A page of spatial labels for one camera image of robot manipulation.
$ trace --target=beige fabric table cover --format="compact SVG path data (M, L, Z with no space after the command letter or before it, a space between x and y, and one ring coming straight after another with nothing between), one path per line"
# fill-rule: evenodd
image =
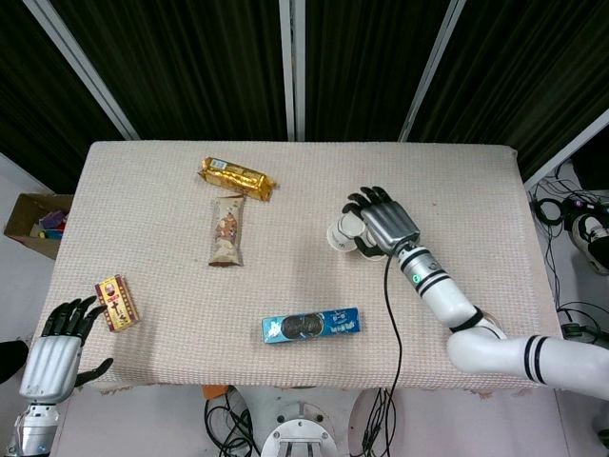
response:
M511 335L560 335L540 247L508 147L395 143L141 141L88 154L39 324L60 303L125 275L142 322L98 319L81 370L114 358L100 388L155 383L390 386L398 346L383 301L383 262L325 239L346 196L382 186L406 208L472 303ZM208 156L267 173L268 203L246 199L243 267L207 264L211 200L234 192L197 174ZM389 295L403 338L399 386L529 387L457 371L443 328L400 273ZM357 307L362 332L266 345L261 319Z

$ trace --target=metal frame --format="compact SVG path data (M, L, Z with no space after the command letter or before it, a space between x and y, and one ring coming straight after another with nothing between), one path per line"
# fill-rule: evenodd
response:
M294 108L296 140L305 140L306 1L290 0L292 11L292 57L294 59Z
M609 126L609 109L595 119L592 124L586 127L578 136L571 140L567 146L559 150L557 154L548 160L544 165L538 169L533 176L527 179L524 183L526 189L531 189L541 179L545 177L552 169L556 168L562 162L567 160L573 155L579 148L585 145L589 140L603 130L606 126Z
M295 140L294 79L292 66L292 15L290 0L279 0L279 23L282 34L282 60L284 63L285 126L287 141Z
M406 120L403 122L402 132L398 138L398 141L400 142L405 142L408 140L408 135L410 135L415 118L419 113L422 100L427 94L431 81L436 74L436 70L438 69L438 65L442 60L446 46L450 41L450 37L452 36L453 30L457 25L457 21L459 21L459 17L461 16L465 2L466 0L451 0L450 4L448 4L446 14L444 15L444 19L442 20L442 24L438 30L438 35L436 36L436 41L431 49L431 52L429 53L427 64L425 65L421 80L417 86L417 91L415 92L412 103L410 104L410 108L408 109L408 113L406 114Z
M114 127L126 140L139 140L127 116L119 107L97 70L88 60L76 39L59 16L50 0L23 0L24 5L35 17L57 49L66 58L88 91L106 113Z

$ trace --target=striped curtain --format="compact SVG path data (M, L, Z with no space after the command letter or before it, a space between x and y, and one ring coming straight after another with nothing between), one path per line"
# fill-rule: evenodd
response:
M448 0L306 0L308 141L396 141Z
M0 152L71 193L97 140L122 139L20 0L0 13Z
M468 0L409 141L509 145L530 177L609 108L609 2Z
M142 139L286 139L277 0L52 5Z

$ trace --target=oreo cookie package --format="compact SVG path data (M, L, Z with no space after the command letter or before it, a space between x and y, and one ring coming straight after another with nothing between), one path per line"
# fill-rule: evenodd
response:
M263 319L263 341L265 343L284 343L358 331L360 331L360 315L357 308L333 309Z

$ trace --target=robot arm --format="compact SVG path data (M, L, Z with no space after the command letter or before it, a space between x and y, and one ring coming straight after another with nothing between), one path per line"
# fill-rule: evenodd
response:
M609 350L544 336L508 339L493 319L474 307L427 248L402 206L381 188L354 193L343 212L362 218L436 318L453 335L448 357L468 373L503 373L609 400Z
M6 455L49 455L59 421L56 405L68 399L75 387L104 374L112 365L106 359L100 367L78 373L83 345L97 316L106 307L87 309L97 300L74 300L57 307L29 353L19 393L30 401L15 422Z

